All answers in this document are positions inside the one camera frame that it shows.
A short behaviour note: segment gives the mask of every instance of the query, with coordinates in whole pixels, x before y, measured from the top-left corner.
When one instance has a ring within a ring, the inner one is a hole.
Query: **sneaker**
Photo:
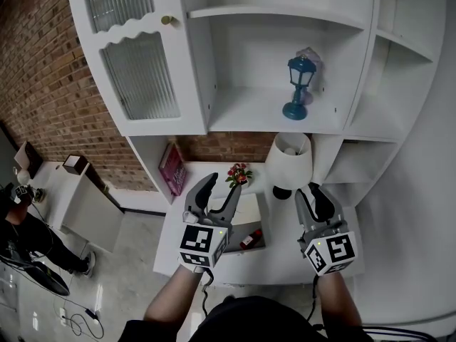
[[[87,262],[88,270],[86,272],[83,272],[83,275],[87,278],[91,278],[93,274],[93,268],[95,267],[95,264],[97,262],[95,252],[90,251],[87,257],[85,258],[85,261]]]

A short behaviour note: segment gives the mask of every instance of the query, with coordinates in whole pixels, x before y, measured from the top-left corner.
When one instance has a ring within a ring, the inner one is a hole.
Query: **cabinet knob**
[[[167,26],[172,21],[174,21],[174,16],[170,16],[170,15],[162,16],[162,24],[164,26]]]

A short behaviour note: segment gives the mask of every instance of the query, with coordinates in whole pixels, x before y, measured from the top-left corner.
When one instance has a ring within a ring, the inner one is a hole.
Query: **pink book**
[[[187,171],[185,171],[184,162],[174,143],[170,143],[166,147],[158,170],[168,184],[171,193],[174,196],[181,195]]]

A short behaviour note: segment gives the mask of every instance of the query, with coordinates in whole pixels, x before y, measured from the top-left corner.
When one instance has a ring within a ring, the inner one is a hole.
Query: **tile floor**
[[[61,276],[70,286],[70,300],[94,310],[99,310],[105,328],[102,341],[117,341],[126,321],[142,318],[147,305],[163,287],[167,277],[152,272],[155,252],[163,225],[163,218],[144,214],[126,213],[112,254],[97,251],[97,267],[92,279],[72,277],[65,271]],[[82,240],[62,236],[62,240],[76,254],[85,247]],[[90,249],[86,246],[84,253]],[[47,263],[52,270],[59,269]],[[11,342],[21,336],[25,342],[91,342],[84,335],[76,337],[71,328],[62,326],[58,310],[65,306],[67,316],[83,310],[65,302],[18,275],[8,267],[0,268],[0,328]],[[261,295],[275,299],[307,316],[311,308],[311,286],[211,286],[208,288],[207,310],[223,301],[225,296]],[[192,308],[177,340],[188,341],[192,332],[203,320],[202,292],[194,298]],[[2,304],[8,305],[17,312]],[[317,307],[312,323],[321,323]],[[89,325],[95,334],[100,326]]]

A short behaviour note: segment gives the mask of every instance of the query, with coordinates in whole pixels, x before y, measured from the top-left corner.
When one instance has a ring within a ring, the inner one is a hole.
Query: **forearm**
[[[202,274],[193,274],[179,266],[171,279],[150,303],[144,315],[145,321],[166,323],[176,332],[184,323],[192,305]]]
[[[331,331],[337,330],[338,327],[361,325],[358,309],[339,272],[320,277],[318,293],[328,337],[331,337]]]

